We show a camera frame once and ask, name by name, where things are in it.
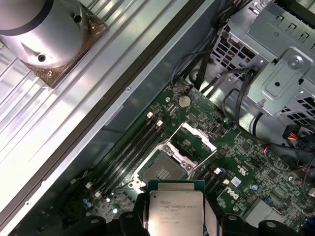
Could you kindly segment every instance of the capacitor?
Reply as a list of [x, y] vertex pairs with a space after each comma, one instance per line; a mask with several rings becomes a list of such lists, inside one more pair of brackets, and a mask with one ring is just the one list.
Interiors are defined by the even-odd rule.
[[114, 214], [117, 214], [117, 212], [118, 212], [118, 208], [115, 207], [115, 208], [113, 209], [113, 213], [114, 213]]
[[234, 212], [238, 212], [238, 211], [239, 211], [238, 206], [234, 206], [234, 207], [233, 207], [233, 211], [234, 211]]
[[302, 210], [302, 213], [308, 217], [314, 217], [315, 216], [315, 210], [312, 208], [305, 208]]
[[258, 186], [254, 184], [251, 186], [251, 189], [256, 192], [258, 190]]

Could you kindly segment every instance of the ram slot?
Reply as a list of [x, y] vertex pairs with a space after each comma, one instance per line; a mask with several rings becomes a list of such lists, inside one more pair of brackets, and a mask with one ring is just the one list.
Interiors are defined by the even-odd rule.
[[115, 167], [114, 171], [106, 174], [102, 179], [104, 180], [101, 183], [101, 186], [97, 189], [104, 191], [107, 187], [111, 184], [113, 180], [115, 180], [121, 171], [124, 169], [126, 165], [129, 164], [130, 160], [132, 159], [133, 155], [138, 152], [138, 150], [145, 144], [145, 142], [156, 132], [156, 128], [152, 126], [149, 131], [142, 135], [141, 139], [137, 141], [135, 146], [129, 147], [127, 151], [125, 151], [119, 158], [118, 158], [118, 166]]
[[121, 176], [119, 176], [119, 178], [110, 185], [110, 187], [107, 189], [108, 192], [113, 192], [115, 188], [117, 188], [117, 186], [124, 180], [124, 178], [128, 175], [128, 173], [134, 169], [139, 162], [141, 162], [141, 160], [143, 160], [146, 157], [146, 153], [148, 152], [149, 147], [153, 146], [154, 144], [157, 144], [160, 137], [161, 137], [162, 133], [160, 131], [158, 131], [157, 133], [155, 133], [154, 135], [152, 135], [152, 137], [150, 137], [150, 139], [148, 140], [148, 145], [145, 147], [142, 147], [141, 150], [134, 155], [134, 160], [132, 160], [127, 168], [122, 172], [123, 174]]
[[143, 138], [145, 134], [147, 134], [151, 129], [154, 128], [153, 124], [155, 122], [147, 122], [145, 126], [141, 126], [140, 129], [135, 132], [135, 135], [130, 137], [124, 144], [124, 146], [121, 148], [121, 152], [117, 153], [117, 157], [114, 158], [107, 167], [104, 167], [102, 177], [100, 177], [97, 182], [95, 183], [96, 186], [103, 185], [105, 181], [108, 181], [109, 176], [115, 172], [115, 169], [117, 166], [125, 159], [126, 155], [129, 154], [133, 149], [134, 146], [137, 145], [140, 139]]

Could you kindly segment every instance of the screw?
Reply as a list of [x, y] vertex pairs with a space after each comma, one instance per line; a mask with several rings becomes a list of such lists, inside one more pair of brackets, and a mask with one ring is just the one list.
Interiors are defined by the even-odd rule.
[[292, 69], [299, 69], [303, 64], [303, 59], [300, 56], [293, 56], [289, 59], [288, 64]]
[[39, 62], [44, 62], [45, 60], [46, 60], [46, 56], [45, 55], [41, 54], [41, 55], [38, 56], [38, 61]]
[[234, 216], [234, 215], [229, 215], [228, 219], [233, 220], [233, 221], [237, 220], [236, 216]]
[[276, 224], [273, 223], [273, 222], [267, 222], [266, 225], [270, 228], [275, 228], [276, 227]]
[[163, 150], [164, 150], [164, 151], [169, 151], [169, 147], [168, 147], [168, 146], [164, 146], [164, 147], [163, 147]]
[[233, 211], [234, 211], [234, 212], [238, 212], [238, 210], [239, 210], [238, 206], [234, 206], [234, 207], [233, 207]]

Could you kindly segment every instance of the chip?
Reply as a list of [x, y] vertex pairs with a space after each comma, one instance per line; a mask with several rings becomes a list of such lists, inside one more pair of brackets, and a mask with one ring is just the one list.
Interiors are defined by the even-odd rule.
[[243, 149], [244, 151], [248, 151], [251, 148], [251, 145], [249, 143], [244, 143], [241, 146], [241, 149]]
[[239, 178], [237, 178], [236, 176], [233, 177], [233, 179], [231, 180], [231, 183], [235, 186], [238, 187], [241, 184], [241, 180]]
[[277, 175], [278, 175], [277, 172], [275, 172], [274, 170], [271, 170], [271, 171], [268, 173], [267, 176], [268, 176], [270, 179], [274, 179], [275, 177], [277, 177]]
[[153, 179], [181, 179], [186, 171], [165, 152], [161, 152], [154, 163], [143, 173], [143, 181]]

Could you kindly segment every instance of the intel xeon processor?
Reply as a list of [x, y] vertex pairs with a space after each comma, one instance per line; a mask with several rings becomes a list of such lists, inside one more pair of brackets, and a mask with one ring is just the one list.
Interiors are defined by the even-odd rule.
[[203, 193], [195, 190], [150, 192], [148, 230], [151, 236], [202, 236]]

